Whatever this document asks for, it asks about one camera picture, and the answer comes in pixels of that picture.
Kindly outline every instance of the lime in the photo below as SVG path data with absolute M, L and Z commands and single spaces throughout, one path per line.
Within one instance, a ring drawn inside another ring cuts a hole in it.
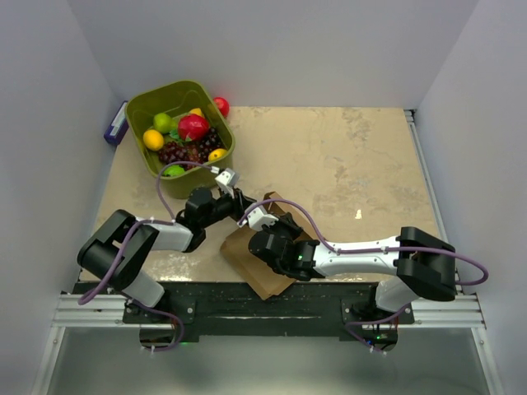
M 163 172 L 163 175 L 168 177 L 175 177 L 176 175 L 182 175 L 184 169 L 181 166 L 173 165 Z
M 154 129 L 159 133 L 167 134 L 170 130 L 177 128 L 177 123 L 168 114 L 159 113 L 154 116 Z

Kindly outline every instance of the beige table surface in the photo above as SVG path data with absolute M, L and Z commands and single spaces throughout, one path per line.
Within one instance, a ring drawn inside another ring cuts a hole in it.
M 247 196 L 279 192 L 304 206 L 335 242 L 386 238 L 406 225 L 437 235 L 401 109 L 235 107 L 228 122 L 236 136 L 237 186 Z M 169 203 L 174 212 L 184 207 L 184 200 Z M 169 218 L 130 132 L 115 153 L 96 225 L 118 208 Z M 219 253 L 235 229 L 234 221 L 224 220 L 207 229 L 207 239 L 194 253 L 151 252 L 143 268 L 158 281 L 242 281 Z M 351 274 L 333 280 L 381 278 Z M 88 272 L 80 279 L 95 280 Z

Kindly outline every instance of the green basket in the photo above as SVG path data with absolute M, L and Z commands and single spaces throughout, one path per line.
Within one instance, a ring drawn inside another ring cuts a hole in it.
M 235 147 L 235 138 L 226 124 L 220 111 L 217 109 L 211 96 L 195 81 L 178 81 L 142 93 L 131 99 L 126 106 L 126 119 L 135 136 L 139 152 L 145 161 L 148 171 L 157 177 L 163 164 L 157 158 L 157 153 L 149 151 L 142 142 L 142 135 L 152 128 L 154 115 L 167 113 L 174 119 L 186 115 L 191 109 L 200 108 L 211 126 L 216 128 L 223 141 L 227 153 L 220 159 L 208 162 L 221 168 L 232 168 L 232 152 Z M 172 140 L 164 136 L 165 142 Z M 207 169 L 195 167 L 175 177 L 161 177 L 165 190 L 173 198 L 185 199 L 197 187 L 212 187 L 215 184 L 215 174 Z

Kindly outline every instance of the yellow lemon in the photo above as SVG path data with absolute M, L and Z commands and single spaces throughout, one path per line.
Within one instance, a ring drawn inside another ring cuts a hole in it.
M 227 150 L 224 150 L 223 148 L 218 148 L 217 150 L 214 150 L 210 154 L 208 154 L 209 160 L 216 160 L 218 158 L 221 158 L 227 153 Z
M 189 113 L 199 115 L 201 118 L 205 118 L 201 109 L 191 109 Z
M 145 146 L 151 151 L 159 151 L 165 140 L 163 140 L 163 135 L 155 129 L 147 130 L 142 135 L 142 141 L 145 143 Z

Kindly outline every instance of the grapes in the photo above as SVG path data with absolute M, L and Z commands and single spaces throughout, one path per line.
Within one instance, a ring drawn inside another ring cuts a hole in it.
M 210 153 L 218 148 L 225 148 L 215 128 L 209 128 L 207 134 L 200 140 L 180 145 L 178 142 L 167 142 L 158 152 L 159 161 L 165 165 L 178 160 L 191 162 L 208 162 Z M 181 165 L 185 170 L 192 169 L 192 165 Z

